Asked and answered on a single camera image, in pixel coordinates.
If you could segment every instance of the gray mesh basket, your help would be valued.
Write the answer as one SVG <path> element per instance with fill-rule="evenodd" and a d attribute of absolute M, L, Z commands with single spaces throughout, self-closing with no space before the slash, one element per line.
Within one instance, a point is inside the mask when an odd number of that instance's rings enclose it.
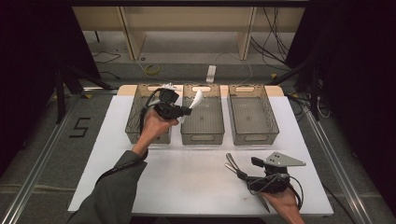
<path fill-rule="evenodd" d="M 136 88 L 134 102 L 126 124 L 125 132 L 132 144 L 136 143 L 140 137 L 140 110 L 144 107 L 150 95 L 162 84 L 140 84 Z M 152 100 L 158 99 L 157 92 Z M 153 141 L 153 144 L 169 144 L 171 142 L 171 129 Z"/>
<path fill-rule="evenodd" d="M 184 85 L 184 106 L 191 105 L 198 90 L 203 91 L 204 99 L 181 124 L 183 145 L 221 145 L 224 136 L 224 121 L 219 85 Z"/>
<path fill-rule="evenodd" d="M 234 145 L 274 143 L 279 129 L 263 85 L 229 85 L 228 105 Z"/>

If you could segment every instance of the black tape marking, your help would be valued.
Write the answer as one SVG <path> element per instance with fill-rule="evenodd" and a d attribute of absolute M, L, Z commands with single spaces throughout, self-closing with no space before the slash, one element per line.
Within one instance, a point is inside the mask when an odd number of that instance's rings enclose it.
<path fill-rule="evenodd" d="M 69 135 L 69 138 L 81 138 L 85 137 L 85 133 L 88 131 L 88 127 L 78 127 L 79 121 L 82 119 L 91 119 L 91 118 L 78 118 L 74 130 L 84 130 L 84 133 L 81 135 Z"/>

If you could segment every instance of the hand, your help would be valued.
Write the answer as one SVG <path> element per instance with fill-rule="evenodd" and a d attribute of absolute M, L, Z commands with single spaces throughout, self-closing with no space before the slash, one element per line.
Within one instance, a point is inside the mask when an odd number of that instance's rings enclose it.
<path fill-rule="evenodd" d="M 304 223 L 303 218 L 298 210 L 295 195 L 291 189 L 287 188 L 283 192 L 276 194 L 261 192 L 275 210 L 289 223 Z"/>
<path fill-rule="evenodd" d="M 146 115 L 142 134 L 132 151 L 139 156 L 143 156 L 152 141 L 166 133 L 173 125 L 178 125 L 177 119 L 163 119 L 155 110 L 150 110 Z"/>

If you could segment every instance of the plastic bin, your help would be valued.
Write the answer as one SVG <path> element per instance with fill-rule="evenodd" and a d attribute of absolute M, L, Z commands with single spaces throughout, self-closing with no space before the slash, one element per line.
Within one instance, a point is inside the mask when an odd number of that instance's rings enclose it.
<path fill-rule="evenodd" d="M 224 121 L 220 87 L 215 84 L 183 86 L 183 105 L 190 106 L 196 92 L 203 91 L 204 99 L 181 124 L 183 145 L 221 145 Z"/>
<path fill-rule="evenodd" d="M 263 85 L 229 85 L 228 106 L 234 145 L 274 143 L 279 129 Z"/>
<path fill-rule="evenodd" d="M 128 122 L 126 124 L 125 132 L 128 135 L 129 140 L 132 144 L 136 143 L 140 137 L 140 110 L 146 104 L 146 101 L 150 95 L 162 84 L 140 84 L 136 88 L 134 95 L 134 102 L 132 104 L 131 112 L 129 114 Z M 157 92 L 152 100 L 158 99 L 159 93 Z M 171 129 L 165 134 L 154 140 L 153 144 L 169 144 L 171 142 Z"/>

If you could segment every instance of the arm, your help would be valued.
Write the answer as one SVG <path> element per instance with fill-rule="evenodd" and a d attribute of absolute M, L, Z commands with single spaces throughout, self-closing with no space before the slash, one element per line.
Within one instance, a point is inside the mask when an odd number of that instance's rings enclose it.
<path fill-rule="evenodd" d="M 125 151 L 116 166 L 128 161 L 138 161 L 154 139 L 165 133 L 172 125 L 177 124 L 176 119 L 165 120 L 154 110 L 149 111 L 139 140 L 131 150 Z M 137 181 L 146 165 L 145 162 L 140 162 L 104 177 L 67 223 L 129 223 Z"/>
<path fill-rule="evenodd" d="M 297 207 L 295 195 L 291 189 L 287 188 L 285 191 L 276 194 L 262 192 L 262 196 L 289 224 L 304 224 Z"/>

